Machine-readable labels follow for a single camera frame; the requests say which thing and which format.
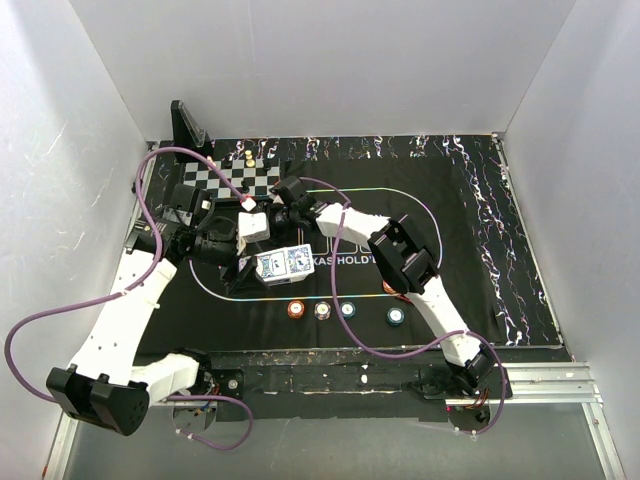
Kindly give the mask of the blue playing card box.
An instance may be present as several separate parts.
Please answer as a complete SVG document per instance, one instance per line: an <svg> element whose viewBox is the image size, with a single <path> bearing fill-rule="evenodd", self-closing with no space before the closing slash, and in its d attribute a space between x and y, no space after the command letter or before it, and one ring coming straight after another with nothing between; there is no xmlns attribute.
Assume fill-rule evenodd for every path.
<svg viewBox="0 0 640 480"><path fill-rule="evenodd" d="M255 256L257 277L266 285L300 282L315 271L310 244L283 247Z"/></svg>

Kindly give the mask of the orange red chip stack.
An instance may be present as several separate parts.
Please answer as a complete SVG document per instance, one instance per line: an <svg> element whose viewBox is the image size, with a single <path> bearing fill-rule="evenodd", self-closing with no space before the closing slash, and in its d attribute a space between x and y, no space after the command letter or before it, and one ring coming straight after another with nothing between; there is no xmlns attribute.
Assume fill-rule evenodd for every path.
<svg viewBox="0 0 640 480"><path fill-rule="evenodd" d="M287 306L287 315L292 319L300 319L305 313L305 305L300 300L293 300Z"/></svg>

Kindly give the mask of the pink blue chip stack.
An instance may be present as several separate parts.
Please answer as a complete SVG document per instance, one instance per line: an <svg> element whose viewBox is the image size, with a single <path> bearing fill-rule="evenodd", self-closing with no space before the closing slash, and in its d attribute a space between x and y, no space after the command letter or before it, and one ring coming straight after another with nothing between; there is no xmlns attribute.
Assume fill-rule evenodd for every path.
<svg viewBox="0 0 640 480"><path fill-rule="evenodd" d="M319 321L328 320L331 316L332 307L329 303L321 301L314 305L314 316Z"/></svg>

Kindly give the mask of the green blue chip stack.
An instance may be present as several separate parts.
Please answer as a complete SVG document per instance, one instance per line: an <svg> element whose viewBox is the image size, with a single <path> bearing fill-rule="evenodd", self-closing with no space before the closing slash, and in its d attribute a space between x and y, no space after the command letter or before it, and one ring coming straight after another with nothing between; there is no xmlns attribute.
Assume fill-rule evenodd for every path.
<svg viewBox="0 0 640 480"><path fill-rule="evenodd" d="M351 319L355 316L356 307L352 302L342 302L340 304L340 312L344 319Z"/></svg>

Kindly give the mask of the orange chips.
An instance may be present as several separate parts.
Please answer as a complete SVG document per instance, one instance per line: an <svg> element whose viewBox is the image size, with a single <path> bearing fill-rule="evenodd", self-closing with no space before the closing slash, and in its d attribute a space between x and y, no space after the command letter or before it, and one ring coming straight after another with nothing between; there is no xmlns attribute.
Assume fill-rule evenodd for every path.
<svg viewBox="0 0 640 480"><path fill-rule="evenodd" d="M396 295L397 292L385 281L382 282L383 290L390 295Z"/></svg>

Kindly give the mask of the green chips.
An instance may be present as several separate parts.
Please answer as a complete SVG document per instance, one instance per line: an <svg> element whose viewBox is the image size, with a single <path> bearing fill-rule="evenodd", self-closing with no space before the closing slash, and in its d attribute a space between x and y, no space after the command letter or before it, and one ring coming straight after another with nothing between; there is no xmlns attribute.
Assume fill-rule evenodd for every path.
<svg viewBox="0 0 640 480"><path fill-rule="evenodd" d="M387 322L392 326L399 326L404 322L405 314L400 308L390 308L386 315Z"/></svg>

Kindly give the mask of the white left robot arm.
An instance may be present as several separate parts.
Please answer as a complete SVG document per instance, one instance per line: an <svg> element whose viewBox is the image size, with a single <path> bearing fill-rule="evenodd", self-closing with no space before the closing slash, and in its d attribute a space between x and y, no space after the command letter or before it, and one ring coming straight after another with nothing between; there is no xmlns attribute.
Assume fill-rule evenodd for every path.
<svg viewBox="0 0 640 480"><path fill-rule="evenodd" d="M236 226L216 216L214 209L211 193L178 184L155 226L144 218L135 222L115 288L131 284L156 253L161 260L137 288L104 306L69 365L50 371L46 387L71 418L129 436L150 406L175 393L193 400L217 394L239 397L241 373L214 369L204 352L180 348L145 366L134 363L143 333L178 265L186 258L215 266L235 259Z"/></svg>

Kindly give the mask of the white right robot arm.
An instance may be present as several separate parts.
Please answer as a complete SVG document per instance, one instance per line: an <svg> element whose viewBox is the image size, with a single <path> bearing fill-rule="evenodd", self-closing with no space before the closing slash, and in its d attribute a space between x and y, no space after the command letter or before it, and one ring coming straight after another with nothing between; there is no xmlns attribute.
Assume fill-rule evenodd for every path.
<svg viewBox="0 0 640 480"><path fill-rule="evenodd" d="M424 234L407 215L394 220L366 214L352 208L347 196L341 203L321 202L305 188L307 180L286 177L271 188L289 219L331 238L335 246L345 240L368 247L382 279L411 302L436 336L434 343L452 371L454 389L464 397L479 395L497 363L495 352L488 341L468 329L449 298L440 262Z"/></svg>

